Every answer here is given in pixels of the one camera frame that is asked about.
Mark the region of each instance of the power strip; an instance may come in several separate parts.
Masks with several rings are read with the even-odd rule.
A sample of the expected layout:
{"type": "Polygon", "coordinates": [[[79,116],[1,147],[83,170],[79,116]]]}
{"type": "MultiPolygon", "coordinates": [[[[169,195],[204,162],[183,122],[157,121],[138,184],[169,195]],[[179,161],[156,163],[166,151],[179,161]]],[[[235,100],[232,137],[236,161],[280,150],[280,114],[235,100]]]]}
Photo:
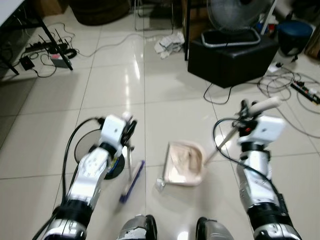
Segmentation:
{"type": "Polygon", "coordinates": [[[294,81],[293,83],[291,83],[291,87],[293,87],[295,90],[297,90],[300,94],[305,96],[314,104],[316,105],[320,104],[320,97],[310,92],[310,90],[305,87],[305,83],[303,81],[294,81]]]}

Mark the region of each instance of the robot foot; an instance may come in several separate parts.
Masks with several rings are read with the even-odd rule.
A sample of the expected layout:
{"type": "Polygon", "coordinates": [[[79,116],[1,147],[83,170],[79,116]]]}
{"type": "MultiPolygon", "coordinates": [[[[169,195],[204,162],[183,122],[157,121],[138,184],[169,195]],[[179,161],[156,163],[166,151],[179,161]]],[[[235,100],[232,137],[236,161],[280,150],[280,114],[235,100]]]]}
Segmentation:
{"type": "Polygon", "coordinates": [[[234,240],[228,229],[216,220],[200,217],[196,223],[196,240],[234,240]]]}
{"type": "Polygon", "coordinates": [[[157,240],[158,231],[152,215],[137,215],[122,227],[117,240],[157,240]]]}

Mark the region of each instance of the power adapter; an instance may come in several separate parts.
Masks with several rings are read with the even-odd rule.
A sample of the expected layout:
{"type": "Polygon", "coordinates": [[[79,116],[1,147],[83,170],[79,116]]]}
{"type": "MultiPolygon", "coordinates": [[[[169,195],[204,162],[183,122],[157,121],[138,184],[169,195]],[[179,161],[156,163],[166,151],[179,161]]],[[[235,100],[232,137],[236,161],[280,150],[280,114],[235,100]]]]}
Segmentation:
{"type": "Polygon", "coordinates": [[[20,58],[20,63],[24,68],[24,70],[26,71],[32,69],[35,66],[28,56],[24,56],[23,58],[20,58]]]}

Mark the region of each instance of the trash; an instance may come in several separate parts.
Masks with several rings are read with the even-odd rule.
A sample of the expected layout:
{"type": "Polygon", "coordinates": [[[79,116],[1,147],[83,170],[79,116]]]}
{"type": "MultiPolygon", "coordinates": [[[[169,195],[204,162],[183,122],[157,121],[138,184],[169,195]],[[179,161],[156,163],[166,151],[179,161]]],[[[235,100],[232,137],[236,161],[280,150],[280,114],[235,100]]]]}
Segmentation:
{"type": "Polygon", "coordinates": [[[165,36],[157,41],[154,50],[160,54],[161,59],[167,58],[172,52],[179,52],[182,45],[185,43],[185,38],[182,32],[178,31],[176,34],[165,36]]]}

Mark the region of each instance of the table leg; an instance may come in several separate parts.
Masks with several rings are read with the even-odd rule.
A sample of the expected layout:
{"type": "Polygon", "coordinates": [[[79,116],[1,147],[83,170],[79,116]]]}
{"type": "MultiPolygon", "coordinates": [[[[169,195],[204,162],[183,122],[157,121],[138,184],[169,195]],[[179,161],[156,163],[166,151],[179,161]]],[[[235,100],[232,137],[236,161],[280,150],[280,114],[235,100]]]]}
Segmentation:
{"type": "Polygon", "coordinates": [[[42,18],[38,15],[38,13],[32,8],[32,11],[34,13],[34,17],[36,18],[36,20],[39,22],[39,24],[41,25],[41,27],[43,28],[44,32],[46,33],[46,35],[49,37],[51,43],[54,45],[54,47],[56,48],[57,52],[60,54],[60,56],[62,57],[62,59],[64,60],[65,64],[68,66],[68,68],[70,70],[73,70],[70,62],[68,61],[68,59],[66,58],[66,56],[64,55],[64,53],[62,52],[61,48],[59,47],[59,45],[57,44],[56,40],[53,38],[53,36],[51,35],[50,31],[48,30],[47,26],[45,25],[44,21],[42,21],[42,18]]]}
{"type": "Polygon", "coordinates": [[[7,65],[8,68],[10,68],[16,75],[19,75],[19,72],[12,66],[10,62],[8,62],[2,55],[0,55],[0,60],[7,65]]]}
{"type": "Polygon", "coordinates": [[[184,60],[188,61],[191,0],[186,1],[184,60]]]}

